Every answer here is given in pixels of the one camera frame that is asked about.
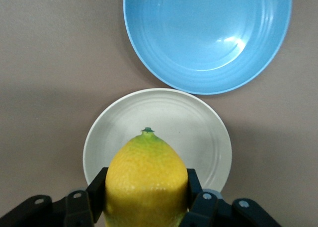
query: plate rim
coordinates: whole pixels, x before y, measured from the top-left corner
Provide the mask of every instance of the plate rim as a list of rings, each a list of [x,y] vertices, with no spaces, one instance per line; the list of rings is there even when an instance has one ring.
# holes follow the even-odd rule
[[[200,104],[204,105],[206,108],[209,109],[209,111],[217,118],[219,124],[222,126],[222,128],[225,131],[225,135],[227,138],[227,142],[229,143],[229,146],[227,147],[227,156],[228,156],[228,171],[227,171],[227,175],[226,177],[222,178],[222,180],[224,180],[224,183],[222,183],[222,185],[220,185],[220,191],[224,188],[230,172],[231,172],[231,168],[232,168],[232,160],[233,160],[233,151],[232,151],[232,142],[231,142],[231,138],[229,135],[229,132],[224,124],[224,122],[222,121],[221,117],[217,114],[217,112],[210,106],[208,105],[206,102],[204,102],[203,100],[201,100],[200,98],[196,97],[195,95],[189,94],[187,92],[181,91],[181,90],[177,90],[177,89],[173,89],[173,88],[147,88],[147,89],[142,89],[142,90],[138,90],[138,91],[134,91],[131,93],[128,93],[122,97],[120,97],[119,99],[117,99],[116,101],[114,101],[113,103],[111,103],[109,106],[107,106],[99,115],[98,117],[95,119],[95,121],[93,122],[92,126],[89,129],[89,132],[85,138],[85,142],[84,142],[84,147],[83,147],[83,151],[82,151],[82,166],[83,166],[83,171],[84,171],[84,177],[85,180],[87,182],[87,184],[90,184],[90,180],[88,179],[88,173],[87,173],[87,167],[85,164],[85,153],[87,150],[87,144],[89,141],[89,138],[91,136],[91,133],[94,131],[95,126],[98,124],[99,120],[105,115],[106,112],[108,112],[112,107],[114,107],[115,105],[117,105],[118,103],[122,102],[123,100],[130,98],[134,95],[138,95],[141,93],[147,93],[147,92],[154,92],[154,91],[160,91],[160,92],[172,92],[172,93],[178,93],[181,95],[185,95],[187,97],[190,97],[191,99],[194,99],[196,102],[199,102]]]
[[[141,62],[143,63],[143,65],[156,77],[158,78],[160,81],[162,81],[163,83],[169,85],[170,87],[180,90],[180,91],[184,91],[187,93],[191,93],[191,94],[197,94],[197,95],[215,95],[215,94],[222,94],[222,93],[226,93],[235,89],[238,89],[244,85],[246,85],[247,83],[251,82],[253,79],[255,79],[257,76],[259,76],[268,66],[269,64],[273,61],[273,59],[276,57],[278,51],[280,50],[281,46],[283,45],[283,42],[286,38],[288,29],[289,29],[289,25],[291,22],[291,17],[292,17],[292,7],[293,7],[293,0],[288,0],[288,13],[286,14],[286,22],[284,24],[284,29],[282,30],[282,35],[280,37],[280,39],[277,40],[278,45],[276,46],[276,48],[273,50],[272,55],[270,56],[270,58],[267,60],[267,62],[263,65],[263,67],[261,67],[253,76],[251,76],[249,79],[245,80],[244,82],[241,82],[240,84],[233,86],[231,88],[227,88],[227,89],[221,89],[220,91],[207,91],[207,92],[199,92],[199,91],[195,91],[195,89],[186,89],[186,88],[182,88],[179,85],[175,85],[172,84],[171,82],[163,79],[161,76],[159,76],[143,59],[143,57],[141,56],[141,54],[139,53],[134,40],[132,38],[131,32],[130,32],[130,28],[127,22],[127,13],[126,13],[126,0],[123,0],[123,16],[124,16],[124,23],[125,23],[125,28],[126,28],[126,32],[129,38],[129,41],[136,53],[136,55],[138,56],[138,58],[141,60]]]

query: beige surface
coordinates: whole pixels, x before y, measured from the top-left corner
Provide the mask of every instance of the beige surface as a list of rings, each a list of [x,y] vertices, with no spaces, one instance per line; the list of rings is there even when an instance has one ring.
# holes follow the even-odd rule
[[[270,66],[240,89],[199,96],[232,140],[225,200],[252,198],[287,227],[318,226],[317,13],[317,0],[294,0]],[[32,195],[57,201],[85,187],[96,117],[152,87],[168,86],[134,53],[122,0],[0,0],[0,216]]]

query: metal bolt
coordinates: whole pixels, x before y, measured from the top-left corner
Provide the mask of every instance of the metal bolt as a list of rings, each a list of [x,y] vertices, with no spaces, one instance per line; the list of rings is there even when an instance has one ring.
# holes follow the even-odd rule
[[[212,196],[211,196],[211,194],[209,194],[209,193],[204,193],[204,194],[202,195],[202,197],[203,197],[204,199],[206,199],[206,200],[211,200],[211,199],[212,199]]]
[[[247,201],[239,201],[238,203],[240,206],[244,207],[244,208],[247,208],[249,207],[249,203]]]

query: blue plate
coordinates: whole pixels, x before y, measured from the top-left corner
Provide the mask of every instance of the blue plate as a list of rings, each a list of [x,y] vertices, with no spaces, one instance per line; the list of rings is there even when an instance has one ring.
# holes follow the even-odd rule
[[[144,65],[193,94],[236,89],[260,74],[286,35],[292,0],[124,0]]]

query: lemon stem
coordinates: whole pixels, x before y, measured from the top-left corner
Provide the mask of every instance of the lemon stem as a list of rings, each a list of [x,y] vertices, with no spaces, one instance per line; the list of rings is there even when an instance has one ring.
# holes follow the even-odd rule
[[[154,132],[154,130],[152,130],[151,128],[149,128],[149,127],[145,127],[145,129],[144,130],[142,130],[142,132],[146,132],[146,133],[153,133]]]

